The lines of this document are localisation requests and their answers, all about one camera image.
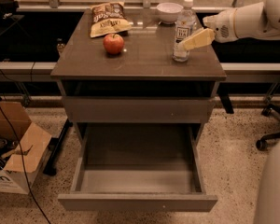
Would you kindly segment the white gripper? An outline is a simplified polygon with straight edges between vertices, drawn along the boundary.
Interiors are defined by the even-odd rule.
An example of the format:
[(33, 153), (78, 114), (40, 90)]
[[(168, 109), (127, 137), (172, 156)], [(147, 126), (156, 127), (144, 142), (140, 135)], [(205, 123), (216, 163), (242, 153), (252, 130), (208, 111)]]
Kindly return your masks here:
[(197, 49), (211, 45), (214, 40), (219, 43), (227, 43), (237, 40), (234, 32), (234, 15), (236, 9), (227, 9), (213, 16), (203, 18), (203, 25), (192, 35), (183, 39), (178, 48), (183, 51)]

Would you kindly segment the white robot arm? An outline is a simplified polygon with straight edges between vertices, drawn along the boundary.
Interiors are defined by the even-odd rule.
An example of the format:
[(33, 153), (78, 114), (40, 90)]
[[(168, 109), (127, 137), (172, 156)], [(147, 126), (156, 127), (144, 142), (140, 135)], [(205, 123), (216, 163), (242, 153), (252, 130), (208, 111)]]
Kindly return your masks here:
[[(203, 19), (205, 27), (177, 47), (183, 51), (205, 47), (214, 40), (230, 42), (253, 37), (280, 40), (280, 0), (232, 8)], [(280, 224), (280, 141), (271, 149), (259, 183), (254, 224)]]

